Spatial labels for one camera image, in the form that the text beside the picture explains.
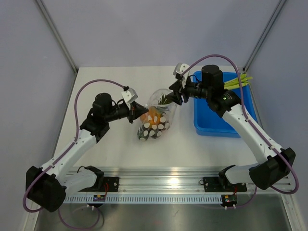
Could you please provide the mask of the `clear zip top bag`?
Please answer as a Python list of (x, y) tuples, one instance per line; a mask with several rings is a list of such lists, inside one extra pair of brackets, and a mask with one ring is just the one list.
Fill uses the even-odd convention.
[(146, 108), (148, 112), (140, 117), (140, 126), (137, 131), (137, 138), (140, 141), (159, 139), (170, 129), (177, 104), (167, 98), (171, 93), (169, 89), (158, 89), (155, 91)]

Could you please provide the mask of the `toy pineapple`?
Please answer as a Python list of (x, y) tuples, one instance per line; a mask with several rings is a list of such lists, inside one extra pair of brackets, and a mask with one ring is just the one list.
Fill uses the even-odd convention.
[(163, 93), (152, 97), (147, 104), (148, 112), (140, 117), (142, 126), (153, 130), (164, 130), (165, 128), (160, 125), (167, 122), (172, 106), (172, 101), (168, 100)]

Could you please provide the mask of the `dark green avocado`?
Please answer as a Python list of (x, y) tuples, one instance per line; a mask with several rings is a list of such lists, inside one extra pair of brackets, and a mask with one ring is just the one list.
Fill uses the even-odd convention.
[(147, 128), (140, 127), (137, 132), (137, 138), (140, 141), (147, 141), (149, 138), (149, 130)]

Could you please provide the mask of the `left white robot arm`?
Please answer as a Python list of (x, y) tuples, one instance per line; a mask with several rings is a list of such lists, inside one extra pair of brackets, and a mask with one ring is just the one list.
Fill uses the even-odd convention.
[(65, 198), (83, 189), (100, 191), (104, 186), (104, 172), (88, 166), (83, 171), (67, 176), (71, 167), (96, 145), (107, 133), (109, 123), (127, 118), (130, 123), (148, 110), (136, 102), (137, 93), (129, 88), (121, 93), (122, 103), (113, 104), (111, 95), (100, 93), (95, 97), (86, 119), (77, 127), (72, 143), (41, 167), (32, 166), (26, 172), (26, 192), (23, 207), (29, 199), (49, 212), (56, 211)]

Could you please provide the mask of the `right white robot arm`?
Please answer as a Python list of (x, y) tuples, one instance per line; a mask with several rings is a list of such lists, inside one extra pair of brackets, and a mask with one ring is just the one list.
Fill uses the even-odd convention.
[(176, 82), (167, 98), (178, 105), (190, 98), (204, 99), (210, 110), (232, 126), (253, 153), (256, 163), (229, 166), (218, 174), (218, 184), (229, 191), (238, 183), (253, 183), (266, 190), (291, 172), (295, 160), (292, 148), (284, 149), (276, 143), (246, 112), (246, 107), (234, 91), (224, 87), (223, 72), (216, 65), (205, 65), (201, 80), (191, 81), (190, 66), (179, 63), (174, 69)]

